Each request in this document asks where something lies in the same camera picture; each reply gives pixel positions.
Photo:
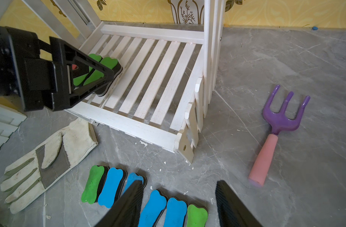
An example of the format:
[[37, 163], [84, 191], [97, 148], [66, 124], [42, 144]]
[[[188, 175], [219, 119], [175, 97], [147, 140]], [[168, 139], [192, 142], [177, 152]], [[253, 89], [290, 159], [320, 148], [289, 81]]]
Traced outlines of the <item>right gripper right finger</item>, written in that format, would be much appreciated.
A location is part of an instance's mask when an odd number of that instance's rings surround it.
[[215, 197], [221, 227], [263, 227], [224, 180], [217, 182]]

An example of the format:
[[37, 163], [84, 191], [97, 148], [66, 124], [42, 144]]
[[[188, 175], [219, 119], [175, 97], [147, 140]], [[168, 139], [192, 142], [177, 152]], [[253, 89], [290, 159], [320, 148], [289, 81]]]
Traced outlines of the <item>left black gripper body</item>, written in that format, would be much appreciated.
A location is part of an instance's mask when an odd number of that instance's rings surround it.
[[42, 50], [52, 51], [36, 33], [0, 26], [0, 96], [18, 96], [27, 112], [53, 109], [54, 64]]

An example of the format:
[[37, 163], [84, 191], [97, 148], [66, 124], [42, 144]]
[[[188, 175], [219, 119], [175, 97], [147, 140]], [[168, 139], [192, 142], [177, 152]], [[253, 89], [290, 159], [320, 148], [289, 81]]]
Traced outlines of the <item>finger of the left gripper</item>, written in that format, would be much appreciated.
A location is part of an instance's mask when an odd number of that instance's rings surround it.
[[103, 96], [116, 79], [114, 58], [86, 55], [53, 37], [38, 44], [52, 55], [38, 64], [38, 109], [70, 109], [92, 93]]

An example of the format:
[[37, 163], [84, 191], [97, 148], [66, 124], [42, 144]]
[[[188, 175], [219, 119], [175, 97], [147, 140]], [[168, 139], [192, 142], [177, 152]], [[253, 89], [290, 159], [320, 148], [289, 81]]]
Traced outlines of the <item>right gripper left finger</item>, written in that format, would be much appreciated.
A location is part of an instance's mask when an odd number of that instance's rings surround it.
[[143, 193], [143, 183], [134, 181], [95, 227], [137, 227]]

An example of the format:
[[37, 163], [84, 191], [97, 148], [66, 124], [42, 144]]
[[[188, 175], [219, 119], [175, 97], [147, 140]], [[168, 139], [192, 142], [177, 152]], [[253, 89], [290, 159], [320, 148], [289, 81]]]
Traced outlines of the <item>blue eraser top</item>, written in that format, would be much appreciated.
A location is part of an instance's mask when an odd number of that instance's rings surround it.
[[104, 187], [98, 198], [100, 206], [111, 208], [114, 205], [121, 194], [126, 177], [127, 172], [123, 169], [114, 167], [109, 169]]
[[167, 198], [159, 190], [154, 190], [141, 212], [138, 227], [155, 227], [167, 205]]
[[183, 227], [188, 205], [185, 201], [172, 197], [168, 200], [164, 227]]
[[136, 173], [130, 173], [127, 177], [126, 184], [122, 194], [124, 194], [135, 181], [141, 181], [143, 189], [146, 187], [147, 179], [144, 176], [140, 176]]

